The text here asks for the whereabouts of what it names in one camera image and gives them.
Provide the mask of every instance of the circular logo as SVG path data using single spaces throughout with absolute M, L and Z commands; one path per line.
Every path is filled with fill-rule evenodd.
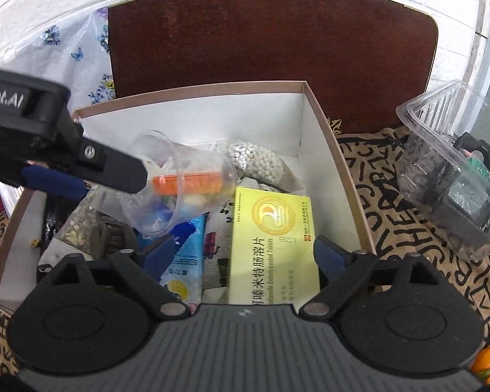
M 287 234 L 296 223 L 294 210 L 279 197 L 267 196 L 252 207 L 252 219 L 261 231 L 274 236 Z

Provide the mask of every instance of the clear plastic cup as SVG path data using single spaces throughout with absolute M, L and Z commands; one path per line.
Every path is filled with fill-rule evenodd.
M 149 237 L 167 234 L 177 223 L 223 206 L 234 194 L 236 170 L 221 153 L 173 143 L 159 131 L 145 131 L 127 152 L 147 167 L 147 185 L 119 193 L 125 216 Z

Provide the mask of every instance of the wooden board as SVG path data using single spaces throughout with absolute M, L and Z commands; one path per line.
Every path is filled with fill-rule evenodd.
M 135 0 L 109 9 L 116 96 L 306 80 L 343 133 L 399 123 L 424 92 L 434 20 L 388 0 Z

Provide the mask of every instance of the cardboard box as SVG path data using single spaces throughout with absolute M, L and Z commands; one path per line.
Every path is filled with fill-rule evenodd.
M 343 248 L 374 252 L 349 169 L 329 123 L 302 81 L 221 83 L 155 91 L 77 111 L 85 134 L 124 150 L 156 129 L 172 141 L 197 144 L 244 139 L 275 150 L 303 181 L 316 235 Z M 0 305 L 14 311 L 35 287 L 43 193 L 24 191 L 0 244 Z

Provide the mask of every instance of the orange object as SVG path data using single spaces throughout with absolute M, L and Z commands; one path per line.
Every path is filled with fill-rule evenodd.
M 472 365 L 472 372 L 490 385 L 490 348 L 482 349 Z
M 183 175 L 183 194 L 219 193 L 223 180 L 220 172 L 196 172 Z M 178 177 L 161 175 L 153 178 L 154 190 L 161 196 L 178 194 Z

